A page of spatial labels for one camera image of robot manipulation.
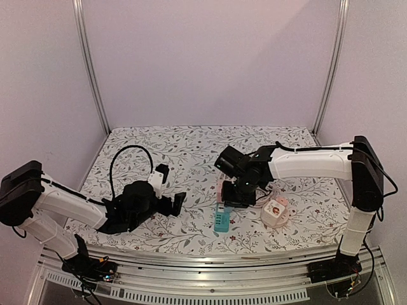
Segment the pink cube socket adapter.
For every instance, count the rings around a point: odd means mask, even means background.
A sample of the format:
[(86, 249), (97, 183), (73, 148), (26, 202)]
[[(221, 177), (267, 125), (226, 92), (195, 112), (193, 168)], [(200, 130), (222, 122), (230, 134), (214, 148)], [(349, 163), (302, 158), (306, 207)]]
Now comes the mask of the pink cube socket adapter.
[(222, 203), (222, 186), (223, 186), (224, 180), (218, 180), (217, 182), (217, 189), (216, 189), (216, 202), (217, 203)]

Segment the white cube socket adapter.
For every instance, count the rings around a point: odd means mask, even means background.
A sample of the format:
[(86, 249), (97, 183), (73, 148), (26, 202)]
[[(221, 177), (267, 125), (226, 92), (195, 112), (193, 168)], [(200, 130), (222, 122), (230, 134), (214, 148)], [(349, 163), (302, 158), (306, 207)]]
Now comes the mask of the white cube socket adapter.
[(263, 205), (261, 210), (261, 220), (267, 226), (274, 226), (278, 223), (286, 207), (275, 200), (270, 200)]

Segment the pink round power socket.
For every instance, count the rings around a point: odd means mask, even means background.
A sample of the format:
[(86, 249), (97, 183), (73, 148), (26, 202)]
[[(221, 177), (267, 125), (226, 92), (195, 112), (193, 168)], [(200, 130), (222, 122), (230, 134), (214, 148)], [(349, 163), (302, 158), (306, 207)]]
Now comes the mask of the pink round power socket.
[(274, 225), (274, 226), (267, 226), (266, 224), (265, 225), (267, 227), (278, 228), (278, 227), (283, 226), (287, 222), (287, 218), (288, 218), (288, 211), (287, 211), (287, 207), (286, 207), (284, 213), (282, 214), (282, 217), (280, 218), (280, 220), (278, 221), (278, 223), (276, 225)]

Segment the teal power strip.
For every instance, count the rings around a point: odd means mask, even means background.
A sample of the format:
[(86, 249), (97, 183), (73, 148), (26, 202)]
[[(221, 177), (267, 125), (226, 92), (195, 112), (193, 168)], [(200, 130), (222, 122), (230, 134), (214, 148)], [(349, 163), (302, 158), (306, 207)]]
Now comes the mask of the teal power strip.
[(227, 233), (230, 225), (231, 208), (222, 203), (216, 205), (214, 216), (214, 231), (217, 233)]

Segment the orange usb charger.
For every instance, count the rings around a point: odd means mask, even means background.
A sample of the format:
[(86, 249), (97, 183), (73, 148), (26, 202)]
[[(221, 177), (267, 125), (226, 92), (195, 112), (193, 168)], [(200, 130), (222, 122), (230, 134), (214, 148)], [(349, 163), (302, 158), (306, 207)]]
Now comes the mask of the orange usb charger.
[(275, 201), (277, 201), (278, 203), (280, 203), (281, 205), (287, 207), (289, 202), (288, 199), (282, 196), (278, 196), (275, 198)]

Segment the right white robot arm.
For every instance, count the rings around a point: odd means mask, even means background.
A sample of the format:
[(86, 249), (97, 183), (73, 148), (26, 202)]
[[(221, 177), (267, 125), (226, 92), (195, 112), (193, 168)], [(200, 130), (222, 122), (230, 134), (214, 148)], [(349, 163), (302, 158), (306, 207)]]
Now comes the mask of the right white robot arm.
[(395, 182), (383, 169), (368, 139), (356, 136), (337, 146), (286, 147), (280, 142), (244, 154), (232, 146), (217, 157), (215, 166), (229, 179), (221, 186), (221, 200), (229, 207), (247, 208), (256, 203), (257, 189), (288, 178), (329, 178), (352, 183), (352, 207), (339, 243), (339, 255), (329, 272), (342, 277), (354, 265), (363, 239), (388, 196), (384, 182)]

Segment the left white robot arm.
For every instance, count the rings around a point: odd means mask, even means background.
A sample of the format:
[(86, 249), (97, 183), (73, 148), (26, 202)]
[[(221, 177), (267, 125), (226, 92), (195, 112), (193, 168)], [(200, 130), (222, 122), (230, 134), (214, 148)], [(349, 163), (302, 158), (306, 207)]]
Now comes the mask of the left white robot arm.
[(163, 195), (168, 172), (168, 166), (159, 165), (147, 180), (126, 185), (111, 200), (97, 201), (59, 184), (42, 171), (40, 162), (32, 160), (1, 179), (1, 223), (23, 229), (63, 259), (70, 259), (71, 267), (81, 276), (88, 276), (95, 266), (85, 255), (83, 241), (47, 213), (79, 221), (108, 235), (132, 232), (156, 213), (177, 217), (186, 193), (173, 198)]

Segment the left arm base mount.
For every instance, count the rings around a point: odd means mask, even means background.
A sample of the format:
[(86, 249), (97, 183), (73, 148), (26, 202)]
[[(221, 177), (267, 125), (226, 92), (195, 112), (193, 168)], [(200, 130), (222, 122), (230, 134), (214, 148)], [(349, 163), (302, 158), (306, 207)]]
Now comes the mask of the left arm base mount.
[(110, 261), (108, 256), (95, 259), (89, 256), (82, 237), (74, 235), (78, 243), (77, 254), (70, 259), (63, 259), (62, 270), (90, 281), (113, 281), (118, 264)]

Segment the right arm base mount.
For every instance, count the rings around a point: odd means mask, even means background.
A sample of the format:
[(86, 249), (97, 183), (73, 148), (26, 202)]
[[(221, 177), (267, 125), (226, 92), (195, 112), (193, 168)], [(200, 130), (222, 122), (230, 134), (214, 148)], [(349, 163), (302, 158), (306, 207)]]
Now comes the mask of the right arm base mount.
[(334, 280), (344, 276), (356, 275), (362, 271), (359, 256), (342, 254), (336, 251), (332, 259), (307, 264), (307, 276), (312, 283)]

